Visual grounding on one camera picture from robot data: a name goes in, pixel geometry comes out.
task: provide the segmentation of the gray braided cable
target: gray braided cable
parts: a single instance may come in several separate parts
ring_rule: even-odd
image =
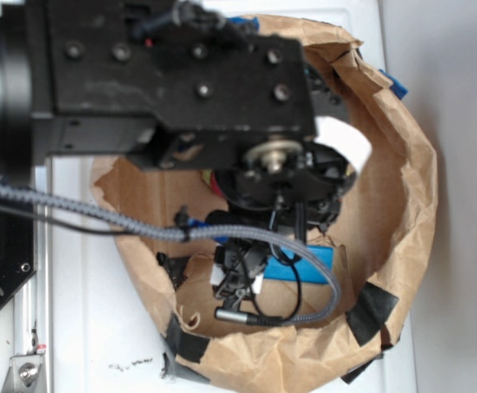
[[[137,219],[132,219],[125,215],[102,209],[98,206],[29,189],[13,188],[0,184],[0,200],[47,206],[55,209],[67,210],[80,215],[87,215],[88,217],[100,219],[106,223],[123,228],[135,235],[152,237],[165,242],[183,242],[185,237],[185,232],[182,229],[155,227],[142,221],[138,221]],[[332,289],[332,294],[327,305],[320,311],[312,314],[296,315],[289,321],[282,323],[283,325],[317,322],[323,318],[329,317],[337,307],[341,295],[341,289],[337,278],[333,275],[331,270],[329,270],[320,259],[301,242],[288,239],[278,233],[248,227],[246,225],[213,225],[208,227],[191,228],[189,231],[189,237],[193,240],[213,239],[216,237],[235,237],[258,240],[260,242],[266,242],[275,246],[287,248],[294,252],[295,255],[299,255],[301,258],[309,261],[315,266],[315,268],[326,278]]]

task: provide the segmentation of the cable connector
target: cable connector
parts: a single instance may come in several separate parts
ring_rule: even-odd
[[[233,311],[223,307],[215,309],[215,319],[233,323],[241,323],[249,326],[271,326],[278,327],[282,325],[281,318],[263,318],[260,315],[245,313],[243,311]]]
[[[191,241],[191,225],[188,215],[188,207],[186,205],[180,207],[179,212],[175,215],[174,221],[175,226],[184,231],[184,239],[182,240],[182,243]]]

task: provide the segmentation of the blue tape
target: blue tape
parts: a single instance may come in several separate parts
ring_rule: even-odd
[[[324,246],[308,246],[307,248],[313,252],[313,254],[318,256],[328,269],[332,269],[334,264],[333,248]],[[285,250],[284,248],[282,251],[288,256],[288,258],[293,258],[294,253],[291,251]],[[328,283],[322,273],[307,260],[299,260],[295,264],[295,269],[298,271],[301,282],[310,282],[314,284]],[[264,271],[264,278],[269,278],[271,280],[295,281],[295,275],[291,268],[281,264],[279,260],[273,256],[268,260],[268,265]]]
[[[230,22],[235,23],[236,25],[243,25],[244,23],[253,23],[257,31],[261,29],[261,23],[259,22],[258,18],[246,19],[241,18],[240,16],[236,16],[234,18],[228,18],[228,20]]]
[[[404,87],[398,80],[396,80],[392,75],[388,74],[385,70],[379,70],[381,73],[390,78],[393,84],[390,86],[390,90],[395,93],[399,100],[402,100],[404,96],[408,94],[408,89]]]

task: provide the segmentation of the brown paper bag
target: brown paper bag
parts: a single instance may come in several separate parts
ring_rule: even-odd
[[[352,125],[373,145],[362,176],[344,198],[338,222],[327,237],[309,236],[335,249],[334,272],[343,288],[335,315],[304,327],[244,327],[216,321],[212,313],[218,303],[208,283],[212,242],[178,245],[121,237],[116,244],[154,323],[173,343],[179,364],[231,390],[307,392],[398,342],[432,246],[436,156],[415,120],[389,90],[391,81],[357,53],[360,41],[339,27],[310,20],[259,19],[263,34],[302,41],[309,62],[343,96]],[[181,205],[187,205],[198,219],[226,207],[199,172],[144,174],[123,159],[95,161],[93,194],[100,206],[161,226],[173,224]],[[193,255],[185,270],[188,279],[176,293],[153,254],[158,251]],[[303,312],[321,308],[328,290],[305,285]],[[270,313],[283,314],[293,307],[294,291],[291,283],[267,282],[259,301]],[[359,319],[367,313],[364,304],[373,302],[378,308],[385,303],[375,293],[393,299],[393,304],[377,330],[361,339],[357,321],[364,321]],[[365,301],[356,303],[357,297]]]

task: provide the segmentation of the white wall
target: white wall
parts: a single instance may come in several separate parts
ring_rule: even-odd
[[[420,393],[477,392],[477,1],[381,0],[388,71],[439,153],[431,265],[412,310]]]

